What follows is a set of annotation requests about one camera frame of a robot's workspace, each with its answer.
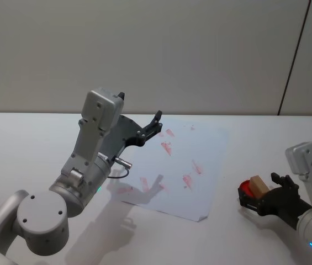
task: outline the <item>paper sheet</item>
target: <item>paper sheet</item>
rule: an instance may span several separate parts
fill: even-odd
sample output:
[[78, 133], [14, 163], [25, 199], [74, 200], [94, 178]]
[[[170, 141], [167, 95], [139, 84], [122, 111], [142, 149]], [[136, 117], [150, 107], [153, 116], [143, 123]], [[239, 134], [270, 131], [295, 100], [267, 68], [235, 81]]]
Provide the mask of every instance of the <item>paper sheet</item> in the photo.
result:
[[162, 123], [162, 132], [135, 151], [130, 175], [111, 180], [109, 190], [115, 199], [200, 221], [209, 214], [228, 132], [176, 119]]

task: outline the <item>red stain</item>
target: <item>red stain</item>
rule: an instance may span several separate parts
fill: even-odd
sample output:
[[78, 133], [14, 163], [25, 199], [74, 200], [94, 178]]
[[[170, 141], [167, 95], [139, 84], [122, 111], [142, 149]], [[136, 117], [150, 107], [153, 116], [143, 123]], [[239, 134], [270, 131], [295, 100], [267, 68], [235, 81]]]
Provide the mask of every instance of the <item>red stain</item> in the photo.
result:
[[171, 136], [171, 137], [175, 137], [175, 136], [174, 136], [174, 133], [171, 131], [171, 129], [167, 129], [167, 130], [166, 130], [166, 133], [167, 133], [169, 136]]
[[195, 172], [198, 173], [199, 175], [201, 175], [204, 172], [203, 169], [201, 168], [201, 166], [196, 164], [194, 159], [192, 159], [192, 162], [193, 162], [193, 168], [194, 168]]
[[191, 186], [193, 185], [193, 180], [191, 179], [191, 177], [189, 175], [184, 175], [183, 176], [183, 180], [185, 182], [185, 184], [189, 187], [189, 189], [191, 190]]
[[160, 187], [161, 187], [166, 193], [169, 193], [169, 189], [168, 189], [163, 183], [160, 183]]
[[147, 184], [147, 179], [144, 177], [141, 177], [140, 180], [141, 180], [142, 191], [148, 192], [150, 189], [149, 189], [149, 185]]
[[118, 194], [123, 194], [123, 193], [126, 193], [126, 192], [131, 192], [133, 190], [132, 187], [129, 187], [129, 188], [119, 188], [117, 193]]
[[172, 148], [170, 142], [163, 142], [161, 143], [161, 146], [163, 146], [163, 148], [167, 151], [169, 155], [172, 155]]

